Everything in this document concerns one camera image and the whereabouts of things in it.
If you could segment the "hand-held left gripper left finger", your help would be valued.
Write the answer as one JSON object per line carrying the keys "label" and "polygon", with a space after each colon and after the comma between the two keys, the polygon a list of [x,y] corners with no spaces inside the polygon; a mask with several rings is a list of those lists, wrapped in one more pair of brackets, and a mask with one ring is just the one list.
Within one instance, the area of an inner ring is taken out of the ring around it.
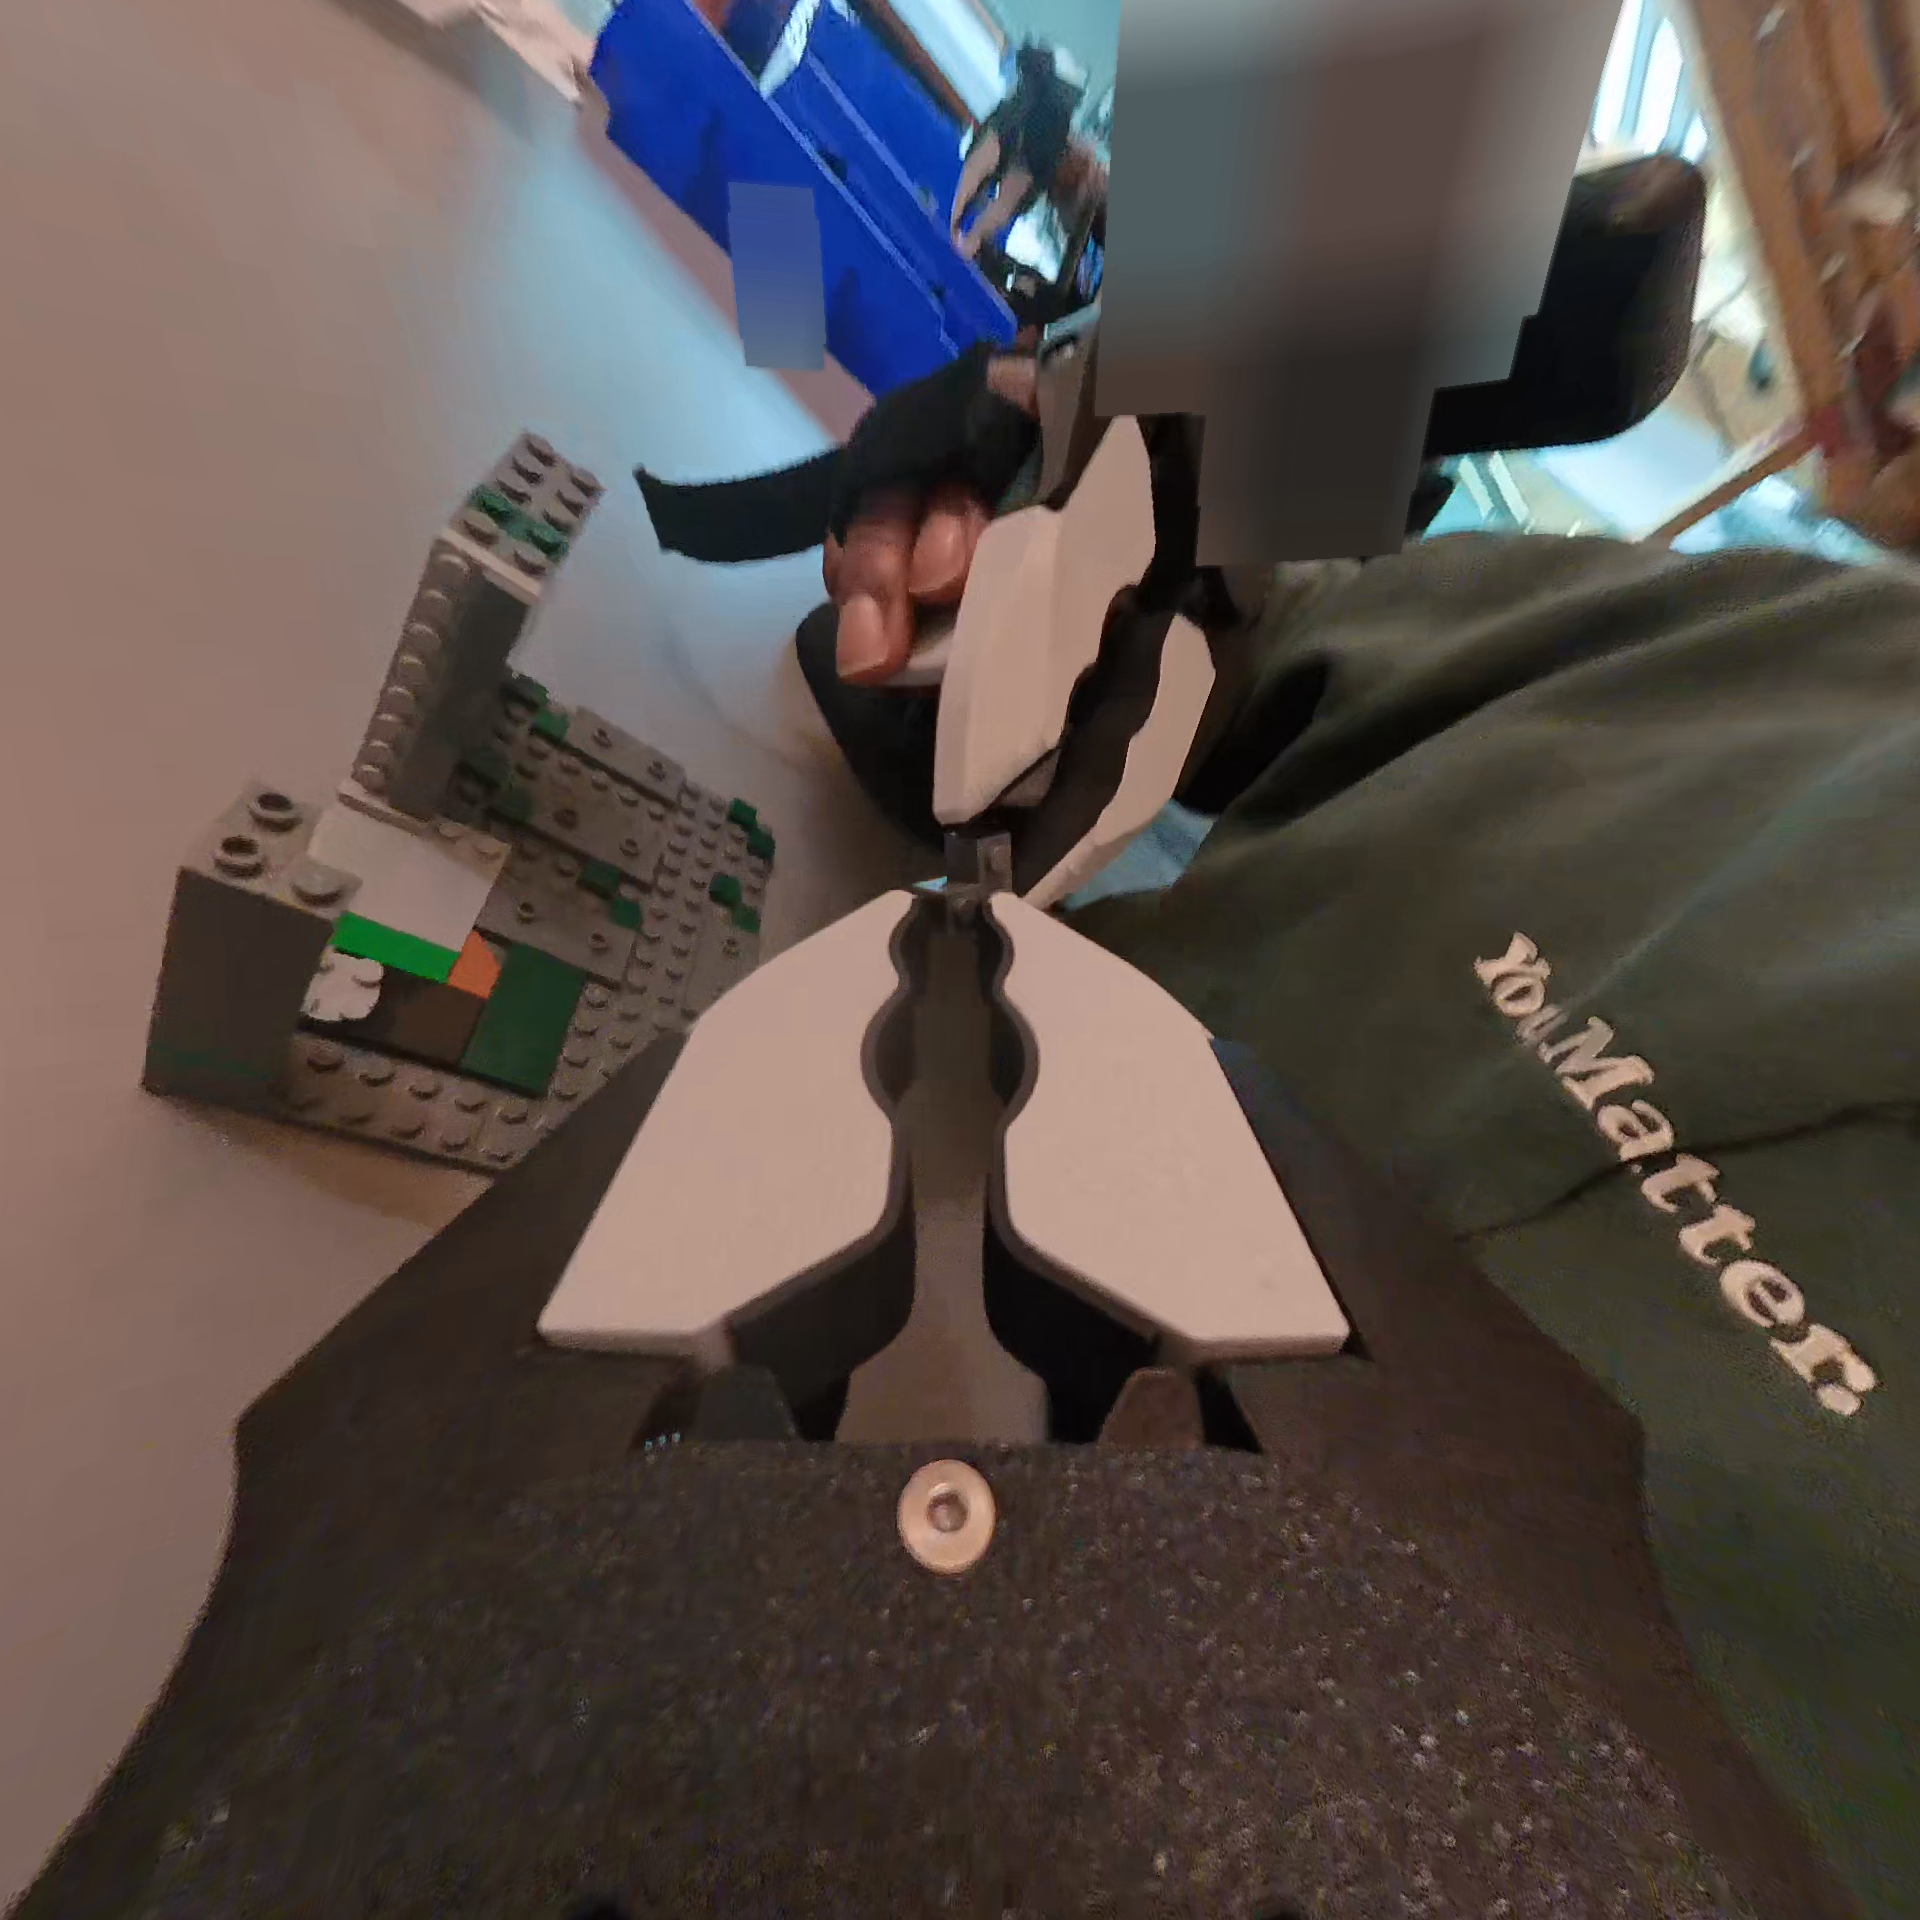
{"label": "hand-held left gripper left finger", "polygon": [[909,1227],[880,1036],[919,901],[880,893],[697,1017],[540,1309],[545,1346],[727,1365]]}

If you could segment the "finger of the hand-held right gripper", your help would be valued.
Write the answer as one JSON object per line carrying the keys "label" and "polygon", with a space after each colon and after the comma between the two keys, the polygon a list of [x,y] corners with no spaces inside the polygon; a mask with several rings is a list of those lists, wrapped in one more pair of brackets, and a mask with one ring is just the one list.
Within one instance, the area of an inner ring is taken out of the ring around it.
{"label": "finger of the hand-held right gripper", "polygon": [[939,685],[929,810],[990,813],[1068,731],[1112,602],[1155,552],[1153,469],[1136,419],[1115,419],[1068,502],[995,519],[972,551]]}
{"label": "finger of the hand-held right gripper", "polygon": [[1017,830],[1030,908],[1076,897],[1172,801],[1213,685],[1213,651],[1188,617],[1115,608],[1053,781]]}

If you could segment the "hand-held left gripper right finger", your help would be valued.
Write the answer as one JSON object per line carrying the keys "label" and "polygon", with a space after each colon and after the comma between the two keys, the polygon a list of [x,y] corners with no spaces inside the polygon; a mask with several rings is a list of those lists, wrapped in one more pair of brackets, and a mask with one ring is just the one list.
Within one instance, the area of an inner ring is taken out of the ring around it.
{"label": "hand-held left gripper right finger", "polygon": [[1016,897],[987,900],[1017,1076],[990,1210],[1047,1283],[1191,1362],[1334,1356],[1351,1323],[1211,1031]]}

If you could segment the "grey toy brick build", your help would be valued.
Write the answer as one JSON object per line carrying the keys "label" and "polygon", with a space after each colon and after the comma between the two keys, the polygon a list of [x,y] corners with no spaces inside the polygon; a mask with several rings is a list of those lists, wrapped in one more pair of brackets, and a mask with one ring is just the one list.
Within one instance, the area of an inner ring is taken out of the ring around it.
{"label": "grey toy brick build", "polygon": [[600,499],[520,432],[338,788],[251,781],[183,857],[145,1093],[491,1179],[756,967],[766,818],[515,668]]}

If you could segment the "person's right forearm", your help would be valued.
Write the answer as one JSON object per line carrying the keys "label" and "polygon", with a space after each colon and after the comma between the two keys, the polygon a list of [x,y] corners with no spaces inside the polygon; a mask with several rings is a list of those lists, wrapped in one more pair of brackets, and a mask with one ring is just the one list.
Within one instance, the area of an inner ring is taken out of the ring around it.
{"label": "person's right forearm", "polygon": [[1447,535],[1284,569],[1242,647],[1172,891],[1233,977],[1524,934],[1580,986],[1916,1000],[1914,565]]}

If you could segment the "white desk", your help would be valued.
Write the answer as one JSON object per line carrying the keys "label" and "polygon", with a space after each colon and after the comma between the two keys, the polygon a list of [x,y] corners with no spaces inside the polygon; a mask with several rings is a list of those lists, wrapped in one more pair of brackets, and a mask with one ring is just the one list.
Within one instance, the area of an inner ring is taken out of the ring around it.
{"label": "white desk", "polygon": [[763,807],[779,946],[927,870],[784,647],[817,561],[658,559],[631,468],[839,438],[714,246],[487,36],[378,3],[3,6],[3,1637],[175,1647],[228,1428],[464,1177],[140,1093],[170,880],[319,798],[425,544],[538,431],[608,488],[527,661]]}

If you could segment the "person's right hand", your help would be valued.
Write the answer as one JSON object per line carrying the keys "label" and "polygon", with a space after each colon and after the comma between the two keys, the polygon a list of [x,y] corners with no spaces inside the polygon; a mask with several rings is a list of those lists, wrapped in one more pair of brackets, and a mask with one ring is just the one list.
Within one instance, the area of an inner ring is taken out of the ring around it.
{"label": "person's right hand", "polygon": [[972,491],[866,493],[843,535],[824,544],[824,589],[839,614],[834,668],[847,685],[899,679],[924,614],[959,605],[990,505]]}

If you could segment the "blue plastic bin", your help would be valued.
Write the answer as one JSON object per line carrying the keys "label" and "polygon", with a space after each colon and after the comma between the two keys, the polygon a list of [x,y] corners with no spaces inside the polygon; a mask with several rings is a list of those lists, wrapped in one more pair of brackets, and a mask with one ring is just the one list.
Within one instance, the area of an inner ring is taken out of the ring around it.
{"label": "blue plastic bin", "polygon": [[959,256],[947,216],[962,126],[847,3],[794,3],[760,90],[899,257],[959,343],[1016,335],[995,286]]}
{"label": "blue plastic bin", "polygon": [[884,223],[872,143],[806,134],[691,3],[621,3],[588,79],[613,147],[724,253],[747,368],[884,396],[979,342],[976,285]]}

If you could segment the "wooden beam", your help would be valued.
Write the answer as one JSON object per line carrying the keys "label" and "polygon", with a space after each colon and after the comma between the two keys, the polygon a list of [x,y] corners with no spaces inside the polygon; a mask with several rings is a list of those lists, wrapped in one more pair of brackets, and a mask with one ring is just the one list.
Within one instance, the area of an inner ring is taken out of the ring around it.
{"label": "wooden beam", "polygon": [[1916,6],[1671,13],[1790,409],[1660,538],[1809,462],[1824,516],[1914,559]]}

